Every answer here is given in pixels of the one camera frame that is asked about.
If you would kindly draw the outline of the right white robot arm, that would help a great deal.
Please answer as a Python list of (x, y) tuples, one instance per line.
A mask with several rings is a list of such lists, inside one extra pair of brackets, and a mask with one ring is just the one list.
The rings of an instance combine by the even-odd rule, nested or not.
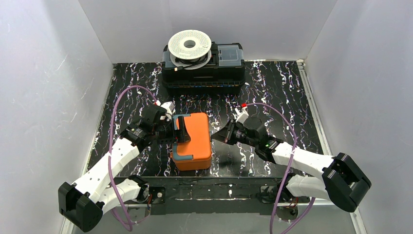
[(305, 196), (329, 200), (349, 213), (356, 210), (372, 183), (348, 154), (316, 154), (278, 139), (267, 132), (261, 119), (249, 116), (247, 107), (244, 104), (236, 110), (237, 117), (213, 133), (211, 139), (228, 145), (249, 145), (260, 159), (306, 174), (287, 173), (277, 185), (276, 202)]

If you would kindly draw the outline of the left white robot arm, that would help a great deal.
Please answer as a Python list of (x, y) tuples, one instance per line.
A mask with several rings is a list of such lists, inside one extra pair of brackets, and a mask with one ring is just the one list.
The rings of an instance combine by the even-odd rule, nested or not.
[(123, 201), (149, 203), (149, 183), (137, 175), (116, 184), (114, 176), (140, 153), (158, 144), (190, 141), (182, 117), (173, 118), (174, 103), (151, 104), (130, 123), (110, 150), (83, 176), (58, 189), (59, 212), (83, 232), (91, 231), (103, 214)]

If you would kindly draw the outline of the orange medicine box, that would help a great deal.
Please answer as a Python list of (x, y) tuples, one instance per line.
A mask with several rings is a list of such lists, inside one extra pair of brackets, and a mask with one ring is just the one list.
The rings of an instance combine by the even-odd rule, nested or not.
[(180, 171), (208, 169), (211, 166), (212, 147), (209, 121), (206, 113), (180, 114), (173, 116), (175, 130), (186, 130), (182, 143), (174, 143), (170, 157)]

